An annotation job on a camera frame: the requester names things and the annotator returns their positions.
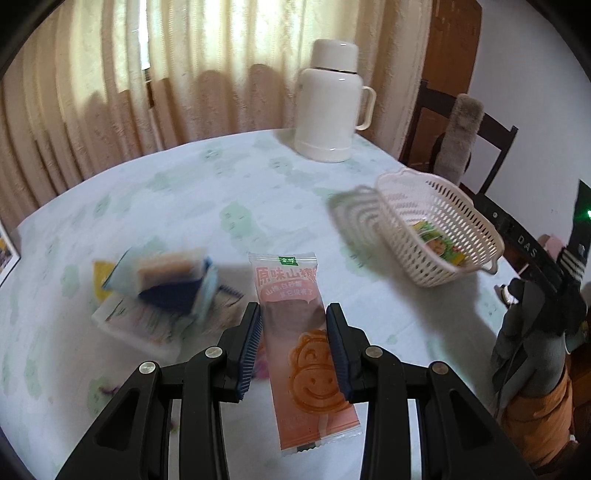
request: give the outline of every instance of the white thermos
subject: white thermos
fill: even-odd
[[[316,40],[310,68],[298,80],[295,150],[325,162],[351,156],[356,130],[365,130],[374,113],[375,91],[357,75],[357,45],[339,40]],[[361,96],[369,98],[365,118],[357,125]]]

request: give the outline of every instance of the table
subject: table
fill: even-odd
[[[19,226],[22,260],[0,288],[0,425],[38,480],[55,478],[108,402],[100,388],[123,383],[148,360],[90,320],[98,307],[92,260],[116,261],[130,247],[206,247],[225,283],[252,299],[248,251],[313,251],[325,304],[340,302],[350,325],[405,362],[446,361],[490,401],[489,355],[504,313],[493,286],[508,283],[511,267],[501,259],[494,277],[416,287],[375,232],[372,186],[402,165],[359,136],[350,160],[315,163],[290,148],[292,138],[289,130],[250,132],[139,158],[65,192]],[[180,360],[216,341],[187,340]],[[365,425],[365,405],[356,408]],[[267,380],[253,381],[240,404],[224,404],[222,416],[233,479],[359,478],[362,434],[281,457]]]

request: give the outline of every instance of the wooden chair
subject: wooden chair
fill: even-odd
[[[437,90],[431,90],[427,86],[426,80],[421,80],[421,85],[418,89],[418,96],[417,96],[417,103],[414,108],[413,117],[410,122],[410,128],[408,129],[408,136],[406,139],[406,143],[404,145],[404,149],[402,151],[402,156],[400,158],[400,162],[404,165],[408,165],[408,161],[410,159],[410,152],[413,147],[414,137],[417,133],[417,126],[418,121],[421,116],[421,110],[426,108],[431,110],[439,115],[444,116],[445,118],[449,118],[452,114],[453,105],[456,103],[456,98],[453,95],[449,95],[447,93],[438,92]],[[486,180],[480,187],[478,193],[486,193],[488,188],[491,186],[492,181],[494,180],[497,172],[503,165],[505,161],[505,157],[513,144],[513,140],[517,135],[518,128],[514,125],[511,127],[511,130],[507,130],[503,127],[499,122],[497,122],[493,117],[485,113],[484,118],[482,119],[482,123],[480,124],[480,129],[478,130],[478,136],[482,137],[488,143],[494,145],[498,148],[501,152],[499,156],[496,158],[495,164],[492,167],[491,172],[486,177]],[[441,140],[443,136],[441,135],[440,138],[437,139],[436,144],[434,145],[434,149],[431,153],[431,158],[429,162],[430,171],[433,172],[433,164],[435,161],[435,157],[439,152],[437,147],[441,147]]]

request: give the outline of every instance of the snack in basket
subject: snack in basket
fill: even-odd
[[[456,247],[449,238],[437,230],[431,222],[421,220],[420,222],[415,223],[413,228],[423,242],[425,242],[438,257],[457,267],[461,267],[465,263],[465,254]]]

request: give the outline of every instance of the curtain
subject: curtain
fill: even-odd
[[[10,231],[142,155],[293,126],[317,38],[359,46],[359,74],[378,94],[365,135],[396,157],[430,18],[431,0],[66,0],[0,85],[0,219]]]

